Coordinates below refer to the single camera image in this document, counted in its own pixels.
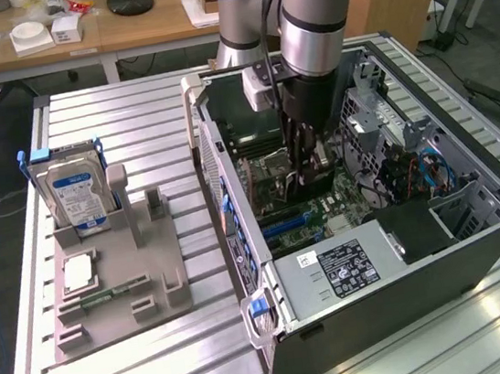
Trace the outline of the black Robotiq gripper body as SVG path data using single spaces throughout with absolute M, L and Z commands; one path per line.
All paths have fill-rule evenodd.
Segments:
M 336 71 L 320 77 L 299 76 L 282 83 L 282 114 L 286 135 L 302 124 L 322 133 L 328 124 L 335 94 Z

